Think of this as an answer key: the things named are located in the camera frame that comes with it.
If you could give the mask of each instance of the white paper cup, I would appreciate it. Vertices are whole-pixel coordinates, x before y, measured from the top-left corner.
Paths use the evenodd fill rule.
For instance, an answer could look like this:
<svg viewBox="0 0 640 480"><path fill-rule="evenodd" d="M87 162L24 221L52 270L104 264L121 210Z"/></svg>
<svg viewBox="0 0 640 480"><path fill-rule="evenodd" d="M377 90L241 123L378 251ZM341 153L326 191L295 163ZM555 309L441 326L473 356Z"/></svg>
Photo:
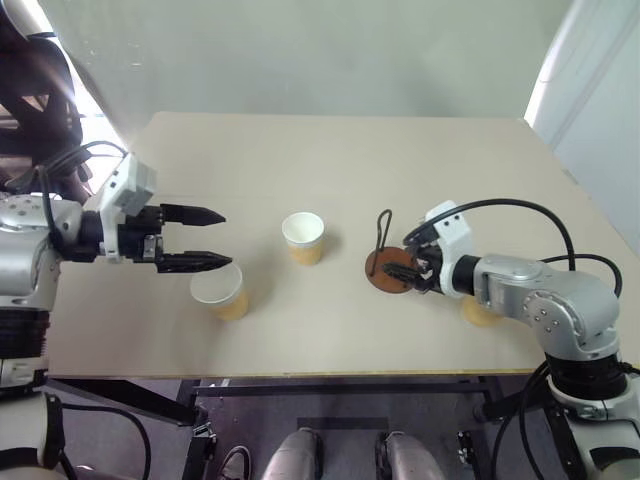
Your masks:
<svg viewBox="0 0 640 480"><path fill-rule="evenodd" d="M320 261L323 250L324 222L311 212L297 212L282 222L289 253L302 265L314 265Z"/></svg>
<svg viewBox="0 0 640 480"><path fill-rule="evenodd" d="M191 296L221 320L238 320L249 309L242 270L235 263L191 277Z"/></svg>

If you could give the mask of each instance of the black cable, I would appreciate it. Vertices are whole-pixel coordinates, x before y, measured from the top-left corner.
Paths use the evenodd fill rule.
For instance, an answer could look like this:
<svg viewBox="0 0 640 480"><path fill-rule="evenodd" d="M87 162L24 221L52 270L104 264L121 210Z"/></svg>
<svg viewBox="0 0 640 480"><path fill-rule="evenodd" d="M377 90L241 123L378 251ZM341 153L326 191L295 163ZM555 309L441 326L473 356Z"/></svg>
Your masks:
<svg viewBox="0 0 640 480"><path fill-rule="evenodd" d="M622 273L620 272L620 268L618 268L618 266L615 264L613 260L607 257L603 257L602 255L596 255L595 253L577 253L575 257L585 258L588 260L595 260L596 262L602 262L605 265L607 265L611 269L611 272L613 273L613 278L615 280L615 287L613 288L613 291L616 294L616 297L620 296L620 294L622 293ZM540 261L544 263L551 263L551 262L559 262L561 260L566 260L566 259L567 259L566 255L560 255L558 257L543 258Z"/></svg>
<svg viewBox="0 0 640 480"><path fill-rule="evenodd" d="M622 370L623 373L633 373L635 375L640 375L640 370L635 368L629 362L620 362L618 365L620 366L620 370Z"/></svg>
<svg viewBox="0 0 640 480"><path fill-rule="evenodd" d="M72 147L68 150L65 150L64 152L59 153L50 160L42 162L42 164L45 165L50 173L55 174L59 168L64 166L64 162L66 160L72 158L74 155L82 152L83 150L88 150L89 148L95 147L97 145L107 145L109 147L113 147L120 152L123 158L127 155L127 151L116 143L110 142L108 140L94 140L93 142L85 143L83 145L78 145L77 147Z"/></svg>
<svg viewBox="0 0 640 480"><path fill-rule="evenodd" d="M11 180L6 181L4 186L8 191L13 193L20 193L20 192L26 193L30 191L29 189L33 182L33 175L38 167L43 167L44 169L47 170L48 173L50 173L52 176L55 176L58 173L58 170L61 167L65 166L65 162L69 158L73 158L73 156L76 155L77 153L83 150L89 149L91 147L95 147L97 145L108 145L110 147L113 147L121 153L123 158L127 155L127 151L125 149L123 149L122 147L120 147L119 145L113 142L109 142L108 140L95 140L93 142L85 143L84 145L72 147L68 150L65 150L64 152L54 155L53 157L45 160L44 162L40 163L36 167L27 170L25 173L23 173L19 177L12 178Z"/></svg>
<svg viewBox="0 0 640 480"><path fill-rule="evenodd" d="M547 375L548 365L547 362L542 362L538 368L536 368L533 373L529 376L527 383L525 384L525 389L530 387L534 382L536 382L539 378L544 378ZM504 437L505 432L507 431L507 427L515 417L517 409L513 412L510 412L507 416L502 420L502 424L500 425L500 429L496 434L496 439L493 443L493 452L491 453L491 479L497 479L497 471L498 471L498 455L500 453L500 445L502 443L502 438Z"/></svg>
<svg viewBox="0 0 640 480"><path fill-rule="evenodd" d="M440 215L436 215L435 217L424 222L422 225L414 228L406 237L404 237L403 243L405 246L411 245L415 242L415 240L418 239L422 232L433 227L433 225L440 222L441 220L451 217L452 215L462 213L474 208L489 207L494 205L511 205L515 207L529 208L531 210L535 210L536 212L542 213L547 218L549 218L549 220L551 220L553 224L558 227L558 230L562 235L562 239L564 240L565 248L567 250L567 260L569 261L569 270L576 269L576 258L575 250L573 249L573 241L571 240L571 235L569 235L567 227L564 225L564 223L562 223L562 220L560 220L560 218L555 213L553 213L548 208L543 207L542 205L528 202L526 200L518 200L513 198L492 198L488 200L478 200L449 209L446 212L441 213Z"/></svg>
<svg viewBox="0 0 640 480"><path fill-rule="evenodd" d="M529 395L531 392L539 386L541 382L544 382L544 375L541 374L535 381L531 382L528 385L525 385L524 390L522 391L522 401L520 402L520 408L518 409L518 423L520 425L520 438L522 440L522 446L524 447L524 453L527 455L527 459L529 460L529 464L535 473L536 478L538 480L544 480L544 475L540 471L540 467L538 467L538 462L536 462L533 453L531 452L531 445L529 445L529 438L527 436L527 423L526 423L526 411L527 406L529 404Z"/></svg>
<svg viewBox="0 0 640 480"><path fill-rule="evenodd" d="M64 474L67 476L68 480L78 480L76 471L69 461L69 457L64 453L64 450L60 452L60 465L62 465L62 470L64 470Z"/></svg>
<svg viewBox="0 0 640 480"><path fill-rule="evenodd" d="M53 247L58 250L63 256L65 254L64 241L62 234L58 227L56 227L55 220L53 219L53 210L51 208L51 197L49 196L49 175L47 170L38 165L36 167L38 180L40 181L40 190L42 190L42 209L44 210L44 216L47 220L47 227L49 228L49 239Z"/></svg>
<svg viewBox="0 0 640 480"><path fill-rule="evenodd" d="M62 408L67 410L77 410L80 412L106 412L106 413L115 413L116 415L121 415L131 421L138 432L140 432L140 436L142 437L142 443L144 444L144 473L142 474L142 480L149 479L149 471L151 470L151 442L149 442L149 435L147 435L147 431L142 425L142 422L138 420L138 418L119 408L113 407L102 407L102 406L89 406L89 405L75 405L72 403L63 403Z"/></svg>
<svg viewBox="0 0 640 480"><path fill-rule="evenodd" d="M113 153L92 153L91 158L99 158L99 157L108 157L108 158L116 158L118 155Z"/></svg>
<svg viewBox="0 0 640 480"><path fill-rule="evenodd" d="M44 210L44 217L47 220L47 227L49 227L49 231L53 232L56 228L56 224L53 220L51 197L49 196L49 175L42 165L36 166L35 170L38 175L38 181L40 182L40 190L42 190L42 209Z"/></svg>

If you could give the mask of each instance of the wooden tabletop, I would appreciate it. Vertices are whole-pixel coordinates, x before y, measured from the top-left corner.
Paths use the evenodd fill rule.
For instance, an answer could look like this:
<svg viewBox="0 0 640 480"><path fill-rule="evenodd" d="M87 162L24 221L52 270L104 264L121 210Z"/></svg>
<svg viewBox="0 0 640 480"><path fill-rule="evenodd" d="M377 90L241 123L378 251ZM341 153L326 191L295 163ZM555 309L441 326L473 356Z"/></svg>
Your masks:
<svg viewBox="0 0 640 480"><path fill-rule="evenodd" d="M617 262L622 356L638 363L640 266L587 194L516 119L157 114L133 151L158 172L151 203L216 210L227 223L167 225L165 250L211 250L244 271L250 311L224 323L191 299L189 275L149 265L65 263L48 335L51 375L108 377L344 375L529 370L543 358L529 327L480 328L435 293L385 294L367 281L376 218L388 245L425 212L513 197L541 203L578 252ZM327 252L294 263L280 232L290 213L320 215ZM563 254L555 227L516 207L467 212L476 254ZM566 268L556 264L556 268ZM612 282L606 268L578 268Z"/></svg>

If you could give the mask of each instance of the robot leg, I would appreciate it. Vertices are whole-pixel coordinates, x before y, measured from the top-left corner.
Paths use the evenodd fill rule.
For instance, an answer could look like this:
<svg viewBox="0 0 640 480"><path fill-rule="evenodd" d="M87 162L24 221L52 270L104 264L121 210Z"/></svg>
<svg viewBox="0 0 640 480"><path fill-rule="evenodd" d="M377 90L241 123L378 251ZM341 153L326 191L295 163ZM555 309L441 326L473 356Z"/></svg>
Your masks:
<svg viewBox="0 0 640 480"><path fill-rule="evenodd" d="M383 433L376 444L379 480L445 480L433 455L415 437Z"/></svg>
<svg viewBox="0 0 640 480"><path fill-rule="evenodd" d="M319 480L322 476L322 440L301 428L284 439L271 457L262 480Z"/></svg>

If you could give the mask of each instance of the white wall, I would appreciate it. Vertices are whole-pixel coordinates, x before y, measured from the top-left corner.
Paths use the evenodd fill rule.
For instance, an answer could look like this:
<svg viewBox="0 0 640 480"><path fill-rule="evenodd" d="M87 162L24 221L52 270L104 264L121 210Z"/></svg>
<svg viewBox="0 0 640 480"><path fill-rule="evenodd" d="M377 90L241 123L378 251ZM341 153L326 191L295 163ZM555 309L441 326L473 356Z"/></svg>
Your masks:
<svg viewBox="0 0 640 480"><path fill-rule="evenodd" d="M125 139L160 110L521 117L569 0L40 0Z"/></svg>
<svg viewBox="0 0 640 480"><path fill-rule="evenodd" d="M640 253L640 2L576 1L525 118Z"/></svg>

